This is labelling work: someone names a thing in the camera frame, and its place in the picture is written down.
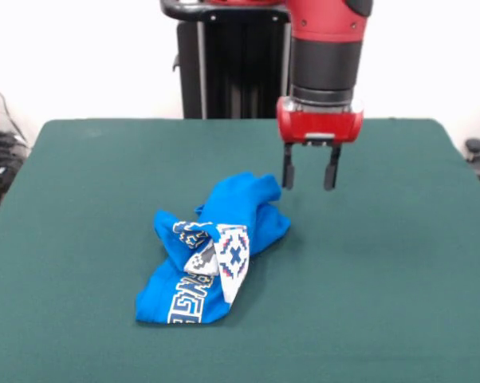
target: blue cloth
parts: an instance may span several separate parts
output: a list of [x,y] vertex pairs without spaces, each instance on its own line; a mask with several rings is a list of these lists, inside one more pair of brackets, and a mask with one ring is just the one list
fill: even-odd
[[[196,208],[195,223],[179,221],[165,211],[157,212],[155,232],[169,258],[139,293],[136,319],[211,323],[224,317],[236,294],[227,297],[226,290],[238,289],[248,270],[248,262],[240,262],[242,256],[258,255],[289,229],[289,219],[270,204],[280,198],[281,189],[272,175],[257,178],[242,173],[215,186],[206,203]],[[226,261],[218,262],[218,274],[187,273],[196,255],[202,255],[198,257],[201,260],[217,256]]]

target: cable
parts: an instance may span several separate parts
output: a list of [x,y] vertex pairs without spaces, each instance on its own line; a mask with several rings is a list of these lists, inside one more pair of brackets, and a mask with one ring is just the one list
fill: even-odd
[[0,97],[1,97],[1,100],[2,100],[3,107],[4,107],[4,111],[5,111],[6,115],[8,116],[8,119],[10,120],[11,124],[14,126],[14,129],[17,131],[18,135],[20,137],[22,137],[24,142],[27,143],[26,136],[24,136],[24,133],[22,133],[22,130],[20,130],[20,128],[15,123],[14,119],[12,118],[12,116],[10,114],[10,110],[8,109],[8,104],[6,103],[6,98],[4,97],[4,95],[1,92],[0,92]]

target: black stand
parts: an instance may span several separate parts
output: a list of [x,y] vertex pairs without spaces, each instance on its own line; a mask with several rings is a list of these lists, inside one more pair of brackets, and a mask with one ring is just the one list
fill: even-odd
[[274,118],[287,94],[289,19],[281,6],[162,0],[179,23],[185,118]]

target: green table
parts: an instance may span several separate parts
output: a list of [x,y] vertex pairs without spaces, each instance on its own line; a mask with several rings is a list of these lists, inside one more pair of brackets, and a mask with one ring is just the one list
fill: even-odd
[[296,148],[289,234],[212,326],[136,323],[220,179],[281,171],[274,121],[79,120],[43,130],[0,211],[0,383],[480,382],[480,183],[430,120],[369,120],[344,150]]

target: red robot arm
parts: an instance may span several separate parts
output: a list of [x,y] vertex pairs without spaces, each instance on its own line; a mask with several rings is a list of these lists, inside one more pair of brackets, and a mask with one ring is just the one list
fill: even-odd
[[359,136],[364,114],[353,102],[372,0],[287,0],[292,22],[290,95],[277,105],[285,142],[283,187],[293,186],[293,144],[332,147],[325,189],[336,186],[341,145]]

